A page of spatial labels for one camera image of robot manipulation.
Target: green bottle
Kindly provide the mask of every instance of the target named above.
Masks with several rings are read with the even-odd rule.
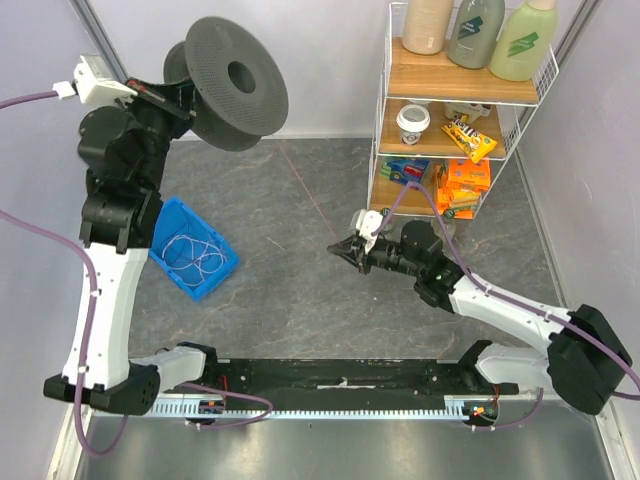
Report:
[[[464,0],[449,44],[449,59],[465,68],[483,68],[491,60],[504,20],[504,0]]]
[[[527,0],[507,20],[489,69],[505,80],[529,80],[546,55],[557,26],[556,0]]]

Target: yellow candy packet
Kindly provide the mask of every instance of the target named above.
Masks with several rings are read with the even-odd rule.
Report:
[[[494,139],[471,128],[460,119],[442,126],[442,130],[451,137],[473,163],[478,163],[498,146]]]

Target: blue basket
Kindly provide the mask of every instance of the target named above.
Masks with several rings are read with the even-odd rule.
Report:
[[[240,262],[225,239],[178,197],[162,207],[149,255],[195,301],[216,288]]]

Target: wall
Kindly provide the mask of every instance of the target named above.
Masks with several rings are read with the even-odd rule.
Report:
[[[0,16],[0,98],[49,90],[94,47],[64,0],[6,2]],[[84,167],[77,99],[0,112],[0,208],[77,238]],[[82,267],[50,241],[0,221],[0,464],[7,479],[44,478],[65,406],[42,396],[71,347]]]
[[[640,362],[640,51],[636,0],[603,1],[522,147],[572,307],[601,309]],[[625,391],[637,393],[631,382]],[[640,448],[640,404],[619,402]]]
[[[506,0],[514,8],[523,0]],[[280,135],[370,136],[389,0],[93,0],[132,76],[162,80],[169,49],[198,18],[239,23],[269,50],[289,89]],[[562,0],[556,43],[581,0]]]

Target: wooden shelf board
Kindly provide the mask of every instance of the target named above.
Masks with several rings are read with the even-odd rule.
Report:
[[[380,211],[383,208],[391,208],[396,198],[398,198],[400,191],[404,188],[404,185],[380,176],[380,168],[382,168],[383,163],[384,160],[378,159],[378,168],[373,179],[373,191],[371,192],[371,202],[369,204],[369,208],[376,211]],[[433,184],[429,186],[429,191],[432,192],[432,195],[435,193],[433,192],[433,187]],[[422,192],[412,189],[406,193],[396,213],[406,215],[433,215],[433,210]]]
[[[444,115],[444,103],[433,102],[429,105],[429,114],[431,115],[431,124],[427,128],[420,141],[416,145],[407,145],[400,138],[400,127],[396,121],[398,112],[407,103],[406,100],[397,98],[387,99],[387,106],[384,113],[384,124],[382,126],[382,134],[380,138],[380,154],[391,155],[423,155],[423,156],[441,156],[441,157],[460,157],[465,158],[464,152],[458,147],[453,140],[442,131],[442,126],[449,120]],[[500,119],[498,117],[498,109],[494,106],[488,117],[480,117],[476,120],[472,127],[480,133],[484,133],[498,142],[498,146],[489,153],[489,158],[493,160],[504,160],[507,151],[502,139],[502,131],[500,130]]]
[[[493,75],[488,68],[469,70],[447,57],[448,46],[436,55],[417,55],[393,37],[391,79],[388,95],[405,98],[433,98],[537,105],[532,80],[509,82]]]

